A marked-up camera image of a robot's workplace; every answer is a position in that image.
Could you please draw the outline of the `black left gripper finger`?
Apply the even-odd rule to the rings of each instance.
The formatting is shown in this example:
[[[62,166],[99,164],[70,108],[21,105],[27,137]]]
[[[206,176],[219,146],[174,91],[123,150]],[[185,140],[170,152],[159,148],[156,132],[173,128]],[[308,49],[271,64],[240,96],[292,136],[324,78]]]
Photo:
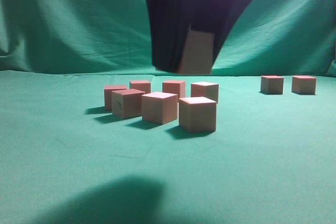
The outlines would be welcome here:
[[[150,22],[152,64],[176,72],[188,31],[190,11],[185,0],[146,0]]]

